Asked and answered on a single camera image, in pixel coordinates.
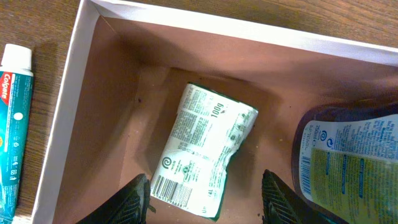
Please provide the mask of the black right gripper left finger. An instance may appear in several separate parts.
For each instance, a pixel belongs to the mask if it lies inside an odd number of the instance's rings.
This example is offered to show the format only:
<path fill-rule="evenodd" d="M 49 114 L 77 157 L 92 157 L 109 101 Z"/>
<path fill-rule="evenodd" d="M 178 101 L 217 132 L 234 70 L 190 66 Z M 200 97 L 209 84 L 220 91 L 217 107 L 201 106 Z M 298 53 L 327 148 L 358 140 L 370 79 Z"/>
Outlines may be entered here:
<path fill-rule="evenodd" d="M 150 204 L 150 181 L 139 174 L 78 224 L 146 224 L 148 210 L 155 213 Z"/>

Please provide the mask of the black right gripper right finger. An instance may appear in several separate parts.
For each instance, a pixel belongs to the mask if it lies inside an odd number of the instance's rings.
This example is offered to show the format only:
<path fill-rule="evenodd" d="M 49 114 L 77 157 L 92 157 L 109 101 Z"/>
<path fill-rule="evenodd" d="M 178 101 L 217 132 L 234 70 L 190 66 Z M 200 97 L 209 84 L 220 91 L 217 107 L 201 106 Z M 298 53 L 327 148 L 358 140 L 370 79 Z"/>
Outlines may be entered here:
<path fill-rule="evenodd" d="M 262 202 L 265 224 L 329 223 L 310 208 L 281 178 L 266 169 L 262 176 Z"/>

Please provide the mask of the clear soap pump bottle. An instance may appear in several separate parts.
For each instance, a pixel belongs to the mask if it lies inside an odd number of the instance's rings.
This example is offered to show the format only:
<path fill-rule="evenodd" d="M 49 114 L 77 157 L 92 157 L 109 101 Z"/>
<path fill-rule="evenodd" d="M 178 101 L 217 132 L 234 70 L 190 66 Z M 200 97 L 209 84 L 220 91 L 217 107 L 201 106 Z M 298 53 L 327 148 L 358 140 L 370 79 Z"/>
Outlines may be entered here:
<path fill-rule="evenodd" d="M 296 194 L 333 223 L 397 223 L 397 103 L 320 106 L 292 148 Z"/>

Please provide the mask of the green white soap packet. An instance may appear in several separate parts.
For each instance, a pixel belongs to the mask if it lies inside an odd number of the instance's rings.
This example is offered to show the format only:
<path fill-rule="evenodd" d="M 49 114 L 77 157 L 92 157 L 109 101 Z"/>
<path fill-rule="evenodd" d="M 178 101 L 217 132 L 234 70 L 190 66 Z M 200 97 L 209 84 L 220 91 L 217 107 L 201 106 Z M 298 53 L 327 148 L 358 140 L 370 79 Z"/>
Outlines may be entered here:
<path fill-rule="evenodd" d="M 194 215 L 220 215 L 231 158 L 258 116 L 245 103 L 188 83 L 151 181 L 150 194 Z"/>

